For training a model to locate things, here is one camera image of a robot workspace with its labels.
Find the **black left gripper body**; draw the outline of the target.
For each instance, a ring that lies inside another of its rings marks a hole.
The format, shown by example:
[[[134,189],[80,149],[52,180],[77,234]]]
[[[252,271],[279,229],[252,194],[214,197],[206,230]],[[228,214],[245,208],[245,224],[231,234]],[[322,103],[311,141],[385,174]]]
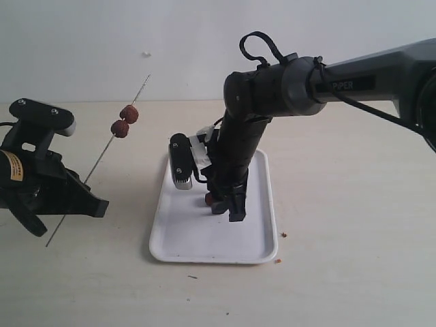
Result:
[[[1,208],[6,200],[18,198],[40,216],[41,192],[55,179],[65,179],[62,155],[49,150],[53,130],[17,121],[1,142]]]

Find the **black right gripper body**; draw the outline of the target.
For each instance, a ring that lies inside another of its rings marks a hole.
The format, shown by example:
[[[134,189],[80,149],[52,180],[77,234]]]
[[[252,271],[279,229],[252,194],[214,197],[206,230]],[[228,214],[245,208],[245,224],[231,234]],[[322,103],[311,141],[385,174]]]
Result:
[[[233,193],[245,193],[247,197],[247,170],[238,178],[227,178],[219,176],[216,169],[210,166],[204,169],[206,187],[214,199],[230,199]]]

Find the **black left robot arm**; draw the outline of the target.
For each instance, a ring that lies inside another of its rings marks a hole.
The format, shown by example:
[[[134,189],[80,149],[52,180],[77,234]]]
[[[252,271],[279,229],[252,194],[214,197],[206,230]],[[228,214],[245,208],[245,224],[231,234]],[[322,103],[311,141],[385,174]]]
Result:
[[[71,128],[19,119],[1,143],[1,207],[36,237],[47,231],[42,215],[102,218],[109,205],[49,149],[55,134],[67,135]]]

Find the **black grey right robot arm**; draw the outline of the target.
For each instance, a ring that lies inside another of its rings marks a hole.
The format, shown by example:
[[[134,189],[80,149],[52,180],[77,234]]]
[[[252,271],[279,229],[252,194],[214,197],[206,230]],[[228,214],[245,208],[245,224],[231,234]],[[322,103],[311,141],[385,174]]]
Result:
[[[344,102],[411,130],[435,146],[435,40],[326,65],[321,57],[278,56],[224,82],[225,113],[207,144],[206,204],[231,222],[246,215],[248,167],[275,117],[312,116]]]

